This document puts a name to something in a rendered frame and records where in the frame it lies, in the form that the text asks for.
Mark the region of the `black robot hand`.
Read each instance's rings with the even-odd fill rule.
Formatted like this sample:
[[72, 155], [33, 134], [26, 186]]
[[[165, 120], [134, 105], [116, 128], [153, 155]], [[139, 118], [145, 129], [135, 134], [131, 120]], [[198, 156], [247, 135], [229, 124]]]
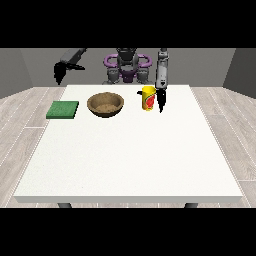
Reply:
[[61, 84], [63, 78], [66, 75], [67, 70], [84, 70], [83, 66], [66, 63], [66, 62], [58, 62], [54, 65], [54, 78], [58, 85]]
[[159, 106], [159, 111], [163, 111], [163, 107], [166, 104], [166, 89], [156, 89], [156, 94], [155, 94], [155, 103], [158, 103]]

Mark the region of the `yellow cup with melon print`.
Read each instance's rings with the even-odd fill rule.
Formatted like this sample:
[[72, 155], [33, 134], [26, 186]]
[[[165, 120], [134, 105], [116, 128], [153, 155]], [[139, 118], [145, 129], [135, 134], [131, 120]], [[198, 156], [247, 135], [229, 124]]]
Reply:
[[142, 108], [151, 111], [154, 106], [156, 89], [153, 86], [144, 86], [142, 88]]

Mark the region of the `green square pad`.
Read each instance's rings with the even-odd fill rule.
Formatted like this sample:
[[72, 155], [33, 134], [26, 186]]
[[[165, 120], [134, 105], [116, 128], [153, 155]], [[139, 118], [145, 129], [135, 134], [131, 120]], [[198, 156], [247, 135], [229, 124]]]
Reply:
[[73, 119], [78, 106], [78, 101], [54, 101], [46, 114], [46, 118]]

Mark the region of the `brown wooden bowl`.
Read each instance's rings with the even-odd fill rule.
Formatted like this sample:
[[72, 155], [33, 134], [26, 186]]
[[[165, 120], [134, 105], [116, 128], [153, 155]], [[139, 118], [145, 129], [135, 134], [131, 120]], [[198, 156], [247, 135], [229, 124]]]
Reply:
[[88, 109], [96, 116], [102, 118], [113, 117], [124, 106], [124, 99], [116, 93], [103, 92], [91, 96], [87, 100]]

